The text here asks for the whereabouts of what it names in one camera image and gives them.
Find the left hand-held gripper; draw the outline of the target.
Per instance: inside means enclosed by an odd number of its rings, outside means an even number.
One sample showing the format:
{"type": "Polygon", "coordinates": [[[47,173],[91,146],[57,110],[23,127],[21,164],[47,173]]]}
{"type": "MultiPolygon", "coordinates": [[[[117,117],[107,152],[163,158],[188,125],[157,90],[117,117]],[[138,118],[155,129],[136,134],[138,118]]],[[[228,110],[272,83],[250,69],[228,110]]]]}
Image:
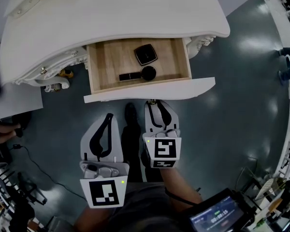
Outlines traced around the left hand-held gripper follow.
{"type": "Polygon", "coordinates": [[[124,161],[117,120],[108,113],[96,120],[80,143],[80,184],[90,208],[122,207],[129,164],[124,161]]]}

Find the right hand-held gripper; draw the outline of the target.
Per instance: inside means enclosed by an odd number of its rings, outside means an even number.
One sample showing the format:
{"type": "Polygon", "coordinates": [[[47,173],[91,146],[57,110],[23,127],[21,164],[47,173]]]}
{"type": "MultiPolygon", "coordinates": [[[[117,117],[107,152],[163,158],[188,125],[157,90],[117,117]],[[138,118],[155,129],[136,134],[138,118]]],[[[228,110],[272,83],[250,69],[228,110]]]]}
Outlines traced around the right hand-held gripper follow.
{"type": "Polygon", "coordinates": [[[179,118],[164,101],[145,103],[143,141],[151,168],[174,168],[180,159],[179,118]]]}

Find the large white drawer gold handle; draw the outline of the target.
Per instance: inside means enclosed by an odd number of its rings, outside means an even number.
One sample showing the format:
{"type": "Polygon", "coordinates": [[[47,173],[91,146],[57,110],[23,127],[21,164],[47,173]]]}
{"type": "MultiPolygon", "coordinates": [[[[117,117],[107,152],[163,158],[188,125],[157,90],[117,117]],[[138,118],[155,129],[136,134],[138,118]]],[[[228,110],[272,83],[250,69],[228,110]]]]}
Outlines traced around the large white drawer gold handle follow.
{"type": "Polygon", "coordinates": [[[122,39],[87,45],[87,66],[91,94],[86,103],[123,99],[184,100],[209,91],[214,77],[192,78],[186,45],[177,39],[122,39]],[[156,77],[121,81],[121,74],[141,72],[143,66],[134,50],[153,46],[157,60],[151,62],[156,77]]]}

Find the white dressing table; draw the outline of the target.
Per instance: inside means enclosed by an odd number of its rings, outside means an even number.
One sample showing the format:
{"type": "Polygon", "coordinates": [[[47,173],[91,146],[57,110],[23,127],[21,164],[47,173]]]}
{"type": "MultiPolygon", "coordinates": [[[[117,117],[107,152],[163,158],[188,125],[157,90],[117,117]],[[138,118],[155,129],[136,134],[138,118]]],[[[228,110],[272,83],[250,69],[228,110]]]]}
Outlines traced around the white dressing table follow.
{"type": "Polygon", "coordinates": [[[10,0],[0,44],[0,83],[49,77],[78,47],[128,38],[228,37],[218,0],[10,0]]]}

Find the person's left forearm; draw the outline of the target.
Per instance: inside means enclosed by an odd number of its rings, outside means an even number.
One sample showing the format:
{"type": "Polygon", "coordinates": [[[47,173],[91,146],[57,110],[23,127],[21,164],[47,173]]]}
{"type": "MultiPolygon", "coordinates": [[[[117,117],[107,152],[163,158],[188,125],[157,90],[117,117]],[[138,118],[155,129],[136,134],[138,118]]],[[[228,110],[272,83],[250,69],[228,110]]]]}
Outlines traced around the person's left forearm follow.
{"type": "Polygon", "coordinates": [[[86,207],[73,225],[75,232],[103,232],[113,208],[93,209],[86,207]]]}

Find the person's black left shoe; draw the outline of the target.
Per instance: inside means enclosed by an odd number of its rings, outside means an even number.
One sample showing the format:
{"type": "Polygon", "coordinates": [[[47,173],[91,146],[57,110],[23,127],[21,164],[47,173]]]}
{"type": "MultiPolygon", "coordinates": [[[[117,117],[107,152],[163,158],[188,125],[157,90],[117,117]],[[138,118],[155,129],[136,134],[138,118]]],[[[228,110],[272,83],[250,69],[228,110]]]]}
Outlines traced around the person's black left shoe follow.
{"type": "Polygon", "coordinates": [[[124,112],[125,121],[128,126],[135,126],[137,122],[137,112],[133,103],[129,102],[125,106],[124,112]]]}

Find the person's left leg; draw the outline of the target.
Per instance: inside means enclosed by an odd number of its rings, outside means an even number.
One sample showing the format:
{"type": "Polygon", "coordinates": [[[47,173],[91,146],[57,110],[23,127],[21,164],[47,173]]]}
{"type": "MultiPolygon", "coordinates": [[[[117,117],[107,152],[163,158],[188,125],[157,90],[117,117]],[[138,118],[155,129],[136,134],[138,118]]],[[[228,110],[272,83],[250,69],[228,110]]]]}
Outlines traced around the person's left leg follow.
{"type": "Polygon", "coordinates": [[[141,129],[138,124],[127,125],[121,135],[121,147],[124,161],[129,163],[130,169],[128,182],[142,182],[142,171],[140,165],[140,135],[141,129]]]}

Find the black round compact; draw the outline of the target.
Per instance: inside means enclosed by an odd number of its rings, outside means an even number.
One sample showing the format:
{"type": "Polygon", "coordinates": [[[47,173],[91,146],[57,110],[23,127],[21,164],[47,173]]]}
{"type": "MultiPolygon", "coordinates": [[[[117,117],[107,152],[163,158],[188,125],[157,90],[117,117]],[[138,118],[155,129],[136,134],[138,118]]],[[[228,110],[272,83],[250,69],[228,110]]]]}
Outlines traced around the black round compact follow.
{"type": "Polygon", "coordinates": [[[145,66],[142,68],[141,77],[146,81],[152,81],[156,77],[156,69],[152,66],[145,66]]]}

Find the black lipstick tube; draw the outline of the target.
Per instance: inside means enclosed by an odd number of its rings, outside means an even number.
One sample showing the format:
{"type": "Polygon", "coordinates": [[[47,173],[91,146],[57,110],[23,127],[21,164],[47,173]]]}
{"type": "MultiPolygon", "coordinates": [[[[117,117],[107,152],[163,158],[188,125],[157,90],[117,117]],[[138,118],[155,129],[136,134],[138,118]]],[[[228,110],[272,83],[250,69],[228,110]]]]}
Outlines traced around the black lipstick tube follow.
{"type": "Polygon", "coordinates": [[[129,80],[135,80],[135,79],[141,79],[142,74],[141,72],[131,72],[131,73],[124,73],[119,75],[120,81],[129,81],[129,80]]]}

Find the black square compact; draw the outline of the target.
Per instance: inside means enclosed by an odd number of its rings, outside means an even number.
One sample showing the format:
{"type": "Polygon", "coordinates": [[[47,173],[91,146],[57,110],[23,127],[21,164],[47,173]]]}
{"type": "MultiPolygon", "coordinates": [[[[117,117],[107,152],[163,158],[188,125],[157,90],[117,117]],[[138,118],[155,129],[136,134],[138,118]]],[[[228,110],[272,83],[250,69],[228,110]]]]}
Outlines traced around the black square compact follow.
{"type": "Polygon", "coordinates": [[[147,65],[158,59],[156,51],[151,44],[145,44],[136,48],[134,53],[141,66],[147,65]]]}

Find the small white striped object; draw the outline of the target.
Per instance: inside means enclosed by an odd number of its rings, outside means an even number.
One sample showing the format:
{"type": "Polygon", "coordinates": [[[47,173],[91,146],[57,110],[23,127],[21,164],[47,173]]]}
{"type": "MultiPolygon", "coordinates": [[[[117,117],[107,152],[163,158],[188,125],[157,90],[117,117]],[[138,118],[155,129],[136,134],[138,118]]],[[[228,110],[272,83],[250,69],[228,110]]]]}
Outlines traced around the small white striped object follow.
{"type": "Polygon", "coordinates": [[[44,91],[49,93],[49,92],[57,92],[61,90],[61,85],[60,84],[51,84],[51,85],[47,85],[44,88],[44,91]]]}

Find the small yellow brown object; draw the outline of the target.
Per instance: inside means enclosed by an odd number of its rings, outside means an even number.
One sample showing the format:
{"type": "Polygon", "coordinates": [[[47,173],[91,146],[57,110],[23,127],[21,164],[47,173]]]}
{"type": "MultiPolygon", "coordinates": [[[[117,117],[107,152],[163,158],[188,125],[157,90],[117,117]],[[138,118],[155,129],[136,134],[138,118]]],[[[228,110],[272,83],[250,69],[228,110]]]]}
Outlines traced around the small yellow brown object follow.
{"type": "Polygon", "coordinates": [[[71,70],[63,69],[58,73],[58,76],[64,77],[64,78],[73,78],[74,74],[73,74],[73,71],[71,70]]]}

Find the person's grey shirt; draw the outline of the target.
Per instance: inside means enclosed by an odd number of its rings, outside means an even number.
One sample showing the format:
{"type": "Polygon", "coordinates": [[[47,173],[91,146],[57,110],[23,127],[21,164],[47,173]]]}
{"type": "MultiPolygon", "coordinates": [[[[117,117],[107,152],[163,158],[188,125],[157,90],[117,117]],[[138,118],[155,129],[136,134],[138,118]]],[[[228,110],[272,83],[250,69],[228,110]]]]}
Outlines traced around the person's grey shirt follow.
{"type": "Polygon", "coordinates": [[[103,232],[189,232],[161,182],[132,183],[103,232]]]}

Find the black chest monitor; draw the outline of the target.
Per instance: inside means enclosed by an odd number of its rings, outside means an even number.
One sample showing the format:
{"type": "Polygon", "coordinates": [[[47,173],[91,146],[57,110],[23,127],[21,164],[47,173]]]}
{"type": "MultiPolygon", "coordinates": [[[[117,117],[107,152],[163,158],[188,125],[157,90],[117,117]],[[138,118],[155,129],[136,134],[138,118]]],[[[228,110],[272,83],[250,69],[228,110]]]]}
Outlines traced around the black chest monitor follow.
{"type": "Polygon", "coordinates": [[[229,188],[187,211],[193,232],[249,232],[256,208],[239,192],[229,188]]]}

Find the white work table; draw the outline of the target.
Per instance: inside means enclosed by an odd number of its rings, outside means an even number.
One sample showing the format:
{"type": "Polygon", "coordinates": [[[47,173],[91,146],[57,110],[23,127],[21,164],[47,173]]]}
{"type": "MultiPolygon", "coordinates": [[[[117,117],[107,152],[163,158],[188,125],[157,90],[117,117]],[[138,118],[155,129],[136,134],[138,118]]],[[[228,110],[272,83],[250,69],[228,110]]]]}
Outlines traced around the white work table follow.
{"type": "Polygon", "coordinates": [[[265,0],[274,19],[283,47],[290,47],[290,22],[281,0],[265,0]]]}

